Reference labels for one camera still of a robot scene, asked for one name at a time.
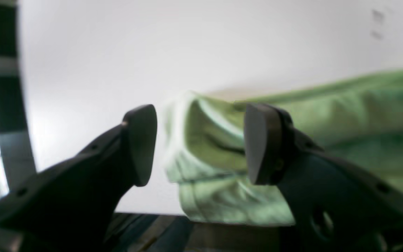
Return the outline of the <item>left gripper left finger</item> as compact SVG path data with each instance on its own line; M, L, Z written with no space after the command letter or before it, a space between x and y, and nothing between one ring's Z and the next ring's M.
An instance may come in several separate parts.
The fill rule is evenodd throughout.
M158 120L141 105L0 199L0 252L100 251L120 199L148 184Z

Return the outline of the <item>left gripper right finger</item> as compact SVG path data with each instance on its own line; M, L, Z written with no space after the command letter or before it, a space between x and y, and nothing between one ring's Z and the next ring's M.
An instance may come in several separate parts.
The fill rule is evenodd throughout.
M326 153L278 107L247 104L244 139L249 180L277 187L295 220L281 252L403 252L403 193Z

